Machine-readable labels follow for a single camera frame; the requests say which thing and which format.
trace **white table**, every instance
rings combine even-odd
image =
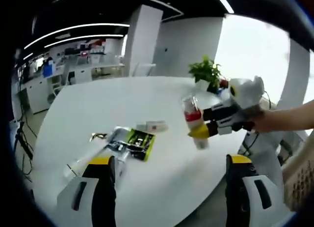
[[[225,174],[226,155],[237,153],[245,131],[210,139],[197,150],[180,106],[194,80],[135,77],[99,80],[64,88],[40,128],[33,159],[33,190],[51,215],[66,186],[65,164],[84,153],[93,132],[116,125],[135,127],[146,120],[165,120],[169,130],[157,134],[147,162],[129,159],[116,199],[118,227],[173,227],[195,210]],[[199,106],[219,102],[198,93]]]

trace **floor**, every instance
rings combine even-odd
[[[47,111],[37,113],[35,115],[33,115],[30,111],[26,113],[28,125],[36,135],[39,132],[46,113]],[[30,144],[30,146],[35,148],[36,137],[33,135],[26,123],[23,127],[23,131],[25,133],[27,142]],[[29,158],[19,143],[17,145],[15,155],[20,170],[23,170],[24,173],[28,173],[31,169]],[[29,189],[32,188],[31,182],[29,182],[26,178],[25,184]],[[227,218],[226,198],[224,194],[225,187],[226,181],[223,179],[212,192],[212,194],[193,213],[191,213],[185,220],[178,224],[177,227],[225,226],[225,221]]]

